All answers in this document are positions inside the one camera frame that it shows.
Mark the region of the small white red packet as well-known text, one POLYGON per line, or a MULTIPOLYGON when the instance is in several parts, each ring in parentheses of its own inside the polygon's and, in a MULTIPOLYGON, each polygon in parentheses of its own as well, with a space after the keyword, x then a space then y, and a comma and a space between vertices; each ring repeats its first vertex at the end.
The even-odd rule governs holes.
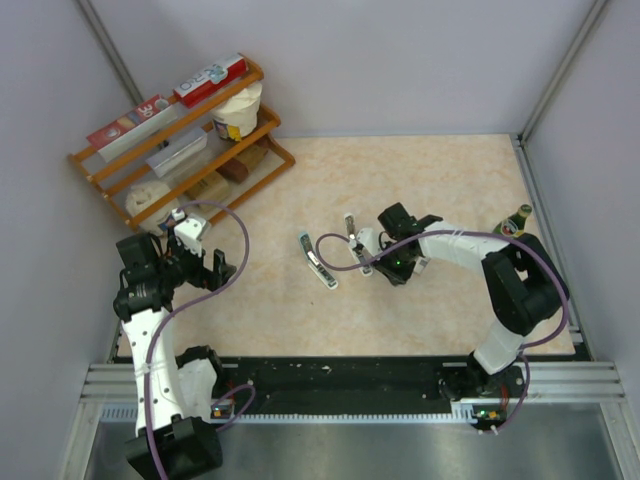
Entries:
POLYGON ((427 267, 427 265, 429 264, 430 259, 429 258, 425 258, 425 257, 419 257, 416 260, 414 269, 413 269, 413 273, 416 275, 420 275, 425 268, 427 267))

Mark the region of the white staple box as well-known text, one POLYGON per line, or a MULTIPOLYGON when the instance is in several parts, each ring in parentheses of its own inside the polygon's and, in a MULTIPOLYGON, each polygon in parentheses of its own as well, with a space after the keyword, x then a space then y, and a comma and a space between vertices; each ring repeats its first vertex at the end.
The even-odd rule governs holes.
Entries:
POLYGON ((344 223, 352 257, 358 264, 361 274, 365 277, 371 276, 373 269, 370 265, 365 264, 366 258, 363 254, 363 246, 357 241, 354 215, 352 213, 345 213, 344 223))

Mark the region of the light blue stapler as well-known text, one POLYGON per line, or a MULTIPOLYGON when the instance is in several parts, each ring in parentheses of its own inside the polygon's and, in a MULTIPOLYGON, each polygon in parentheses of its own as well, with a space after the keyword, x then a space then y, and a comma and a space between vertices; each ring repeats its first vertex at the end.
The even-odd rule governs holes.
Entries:
POLYGON ((338 287, 338 281, 324 267, 316 256, 309 234, 307 232, 301 232, 298 235, 298 242, 305 256, 308 267, 329 290, 335 290, 338 287))

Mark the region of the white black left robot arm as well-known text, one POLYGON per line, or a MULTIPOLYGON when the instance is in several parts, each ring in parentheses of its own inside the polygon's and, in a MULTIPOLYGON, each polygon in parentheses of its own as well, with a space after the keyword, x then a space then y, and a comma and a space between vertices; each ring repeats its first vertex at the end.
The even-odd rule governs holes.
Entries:
POLYGON ((206 268, 206 253, 175 235, 163 244, 152 233, 135 234, 116 248, 124 267, 113 307, 130 344, 138 401, 126 459, 144 479, 194 479, 223 463, 211 418, 227 374, 209 346, 175 353, 172 301, 183 284, 215 291, 236 269, 221 250, 206 268))

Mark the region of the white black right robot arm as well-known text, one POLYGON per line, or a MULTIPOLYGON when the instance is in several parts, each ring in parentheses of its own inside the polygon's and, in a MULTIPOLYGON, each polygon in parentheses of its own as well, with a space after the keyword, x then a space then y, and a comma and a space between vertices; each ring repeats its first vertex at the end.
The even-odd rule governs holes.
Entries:
POLYGON ((361 229, 356 239, 392 285, 406 284, 420 259, 447 261, 484 278, 495 320, 472 352, 466 372, 469 388, 478 395, 498 389, 502 371, 515 361, 526 337, 567 307, 568 288, 534 235, 508 238, 471 232, 435 215, 418 219, 401 203, 384 210, 378 221, 387 242, 370 228, 361 229))

